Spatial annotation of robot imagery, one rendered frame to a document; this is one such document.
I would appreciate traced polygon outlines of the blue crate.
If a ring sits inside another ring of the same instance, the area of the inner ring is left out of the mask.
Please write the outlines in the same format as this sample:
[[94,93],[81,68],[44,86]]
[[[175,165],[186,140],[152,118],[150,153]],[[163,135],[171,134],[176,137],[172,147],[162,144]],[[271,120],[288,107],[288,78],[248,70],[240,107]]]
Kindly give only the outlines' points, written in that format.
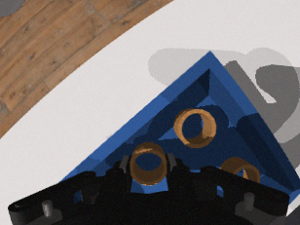
[[[191,148],[175,134],[174,119],[187,108],[203,109],[214,118],[216,135],[207,146]],[[300,178],[291,162],[250,100],[211,51],[61,181],[85,170],[103,176],[143,142],[158,144],[165,154],[173,153],[174,158],[181,159],[194,172],[200,172],[204,166],[220,168],[232,157],[242,158],[259,170],[260,184],[285,192],[290,198],[289,205],[300,194]]]

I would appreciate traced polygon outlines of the bronze bushing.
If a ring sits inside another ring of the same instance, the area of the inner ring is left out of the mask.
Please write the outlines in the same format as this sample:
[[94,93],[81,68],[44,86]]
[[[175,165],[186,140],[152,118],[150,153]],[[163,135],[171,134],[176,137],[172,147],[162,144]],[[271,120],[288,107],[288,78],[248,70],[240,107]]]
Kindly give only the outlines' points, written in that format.
[[[202,132],[194,138],[183,137],[182,134],[183,122],[189,115],[192,115],[194,113],[197,113],[202,117],[204,122],[204,128]],[[181,110],[174,119],[173,128],[175,134],[180,138],[180,140],[185,145],[191,148],[202,148],[204,146],[207,146],[213,140],[216,133],[216,124],[214,118],[205,110],[196,109],[196,108],[187,108]]]
[[[135,159],[143,153],[153,153],[158,155],[162,162],[154,170],[141,169]],[[142,185],[155,185],[161,182],[167,175],[167,159],[162,147],[153,142],[143,142],[139,144],[132,153],[131,161],[131,177],[139,184]]]
[[242,158],[232,157],[224,161],[224,163],[220,166],[221,169],[229,171],[233,174],[237,174],[240,170],[244,169],[243,178],[247,178],[254,182],[260,183],[260,173],[259,170],[243,160]]

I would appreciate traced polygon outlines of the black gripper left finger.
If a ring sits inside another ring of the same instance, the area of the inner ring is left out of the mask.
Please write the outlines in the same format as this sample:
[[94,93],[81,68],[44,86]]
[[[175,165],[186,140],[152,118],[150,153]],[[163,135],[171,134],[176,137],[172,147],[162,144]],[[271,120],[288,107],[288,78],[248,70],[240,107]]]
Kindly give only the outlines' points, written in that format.
[[[126,192],[131,191],[132,183],[130,161],[131,155],[124,156],[103,176],[86,170],[11,203],[12,224],[51,225],[92,205],[94,210],[127,206]],[[74,205],[78,191],[82,200]]]

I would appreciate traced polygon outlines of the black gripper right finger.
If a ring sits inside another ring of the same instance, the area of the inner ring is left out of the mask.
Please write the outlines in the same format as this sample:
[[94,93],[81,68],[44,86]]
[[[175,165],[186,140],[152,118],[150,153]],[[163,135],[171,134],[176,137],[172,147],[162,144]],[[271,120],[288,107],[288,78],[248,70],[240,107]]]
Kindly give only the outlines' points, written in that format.
[[[166,206],[198,209],[200,199],[253,225],[284,225],[289,196],[283,191],[212,166],[192,172],[181,159],[165,155],[169,189]],[[223,189],[223,198],[217,195],[217,185]]]

